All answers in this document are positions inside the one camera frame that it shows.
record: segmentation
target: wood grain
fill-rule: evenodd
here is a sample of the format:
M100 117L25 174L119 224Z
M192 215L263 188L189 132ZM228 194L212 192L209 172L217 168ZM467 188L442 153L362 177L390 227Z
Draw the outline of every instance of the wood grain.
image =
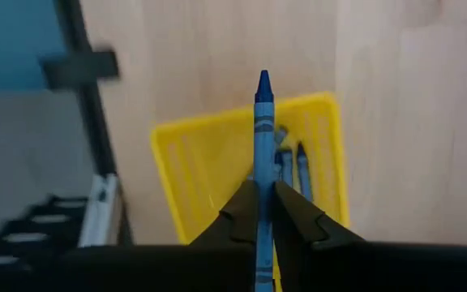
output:
M82 0L135 237L175 240L149 147L154 125L336 90L353 228L372 239L467 243L467 2Z

